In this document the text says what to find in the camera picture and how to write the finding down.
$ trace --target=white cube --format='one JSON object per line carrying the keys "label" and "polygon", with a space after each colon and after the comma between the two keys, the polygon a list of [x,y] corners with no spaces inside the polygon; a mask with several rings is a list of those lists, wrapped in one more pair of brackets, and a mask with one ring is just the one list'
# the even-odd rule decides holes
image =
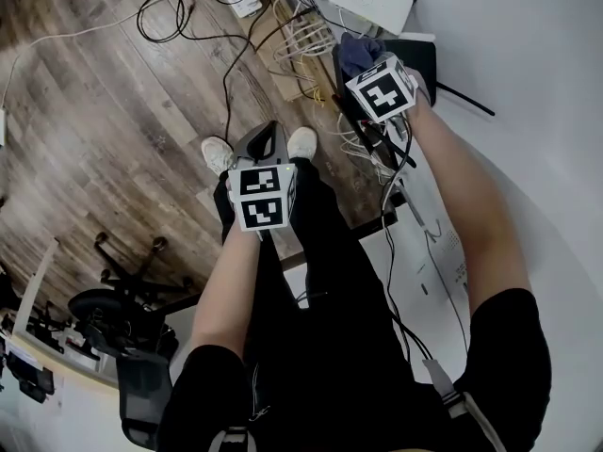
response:
{"label": "white cube", "polygon": [[418,84],[396,56],[361,73],[346,86],[375,122],[401,114],[416,103]]}
{"label": "white cube", "polygon": [[230,201],[241,230],[284,228],[295,201],[295,164],[232,169],[228,171]]}

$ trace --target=strap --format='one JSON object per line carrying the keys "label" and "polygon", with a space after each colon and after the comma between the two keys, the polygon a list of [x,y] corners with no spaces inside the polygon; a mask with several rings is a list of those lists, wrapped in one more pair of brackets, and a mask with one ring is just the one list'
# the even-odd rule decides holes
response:
{"label": "strap", "polygon": [[450,418],[456,418],[468,412],[464,406],[464,398],[455,388],[452,380],[437,360],[423,360],[432,378],[433,388],[442,397],[444,406],[448,409]]}
{"label": "strap", "polygon": [[245,427],[230,427],[218,432],[208,452],[257,452],[255,439]]}
{"label": "strap", "polygon": [[459,394],[454,389],[454,384],[448,374],[442,368],[442,365],[437,360],[423,360],[427,371],[432,377],[433,388],[442,397],[444,406],[448,409],[450,418],[455,419],[461,415],[469,413],[479,424],[483,435],[488,439],[492,447],[497,452],[507,452],[505,445],[498,437],[497,431],[492,426],[488,418],[483,414],[478,407],[478,404],[473,399],[469,392]]}

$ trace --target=forearm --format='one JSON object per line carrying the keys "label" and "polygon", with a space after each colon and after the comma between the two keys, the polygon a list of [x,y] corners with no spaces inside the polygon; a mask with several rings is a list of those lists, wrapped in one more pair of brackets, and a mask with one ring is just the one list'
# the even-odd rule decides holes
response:
{"label": "forearm", "polygon": [[464,248],[514,236],[505,201],[494,180],[421,95],[411,117],[414,138],[430,165]]}
{"label": "forearm", "polygon": [[205,286],[192,331],[192,345],[218,345],[242,358],[253,308],[260,240],[243,233],[238,220]]}
{"label": "forearm", "polygon": [[410,121],[463,245],[471,313],[507,289],[530,290],[513,221],[494,180],[424,97]]}

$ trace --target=shoe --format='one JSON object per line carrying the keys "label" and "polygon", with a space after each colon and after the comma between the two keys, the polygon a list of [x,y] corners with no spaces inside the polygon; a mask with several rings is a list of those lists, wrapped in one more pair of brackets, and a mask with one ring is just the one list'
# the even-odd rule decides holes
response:
{"label": "shoe", "polygon": [[219,137],[204,139],[201,143],[201,152],[204,155],[205,164],[218,176],[233,165],[235,153],[224,139]]}
{"label": "shoe", "polygon": [[317,153],[318,136],[314,129],[309,127],[300,127],[289,138],[286,144],[286,150],[289,159],[294,157],[303,157],[311,161],[314,154]]}

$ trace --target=wooden floor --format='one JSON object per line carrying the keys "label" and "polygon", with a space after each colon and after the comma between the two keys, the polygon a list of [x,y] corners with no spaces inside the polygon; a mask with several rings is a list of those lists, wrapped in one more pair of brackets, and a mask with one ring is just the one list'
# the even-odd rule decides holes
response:
{"label": "wooden floor", "polygon": [[[0,86],[17,51],[52,33],[107,24],[144,0],[0,0]],[[171,33],[170,3],[150,9],[149,31]],[[240,33],[231,10],[196,0],[195,35]],[[70,40],[46,41],[17,64],[8,93],[4,150],[8,202],[0,211],[0,260],[19,292],[50,241],[60,241],[41,289],[66,309],[70,297],[98,287],[104,263],[94,236],[134,270],[155,236],[170,245],[151,276],[178,283],[188,275],[203,289],[220,252],[220,222],[212,193],[216,176],[200,144],[222,135],[226,118],[221,78],[241,41],[177,39],[151,44],[135,19]],[[290,134],[300,125],[333,131],[336,115],[313,101],[283,101],[262,62],[249,51],[230,78],[231,142],[275,119]],[[337,136],[321,134],[316,159],[336,190],[351,225],[378,214],[381,189],[339,150]],[[276,236],[283,257],[300,250],[290,230]]]}

